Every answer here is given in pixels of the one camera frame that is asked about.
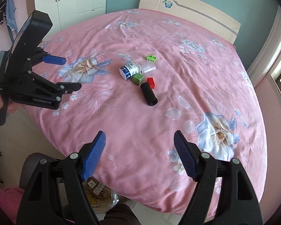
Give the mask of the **person left hand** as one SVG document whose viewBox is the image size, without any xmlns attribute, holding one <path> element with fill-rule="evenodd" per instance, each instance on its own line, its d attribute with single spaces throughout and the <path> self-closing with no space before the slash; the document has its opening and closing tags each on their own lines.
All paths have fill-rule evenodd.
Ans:
<svg viewBox="0 0 281 225">
<path fill-rule="evenodd" d="M 0 95 L 0 108 L 3 107 L 3 100 L 2 97 Z M 15 103 L 15 102 L 10 102 L 7 106 L 7 113 L 11 114 L 17 111 L 17 109 L 20 107 L 20 104 Z"/>
</svg>

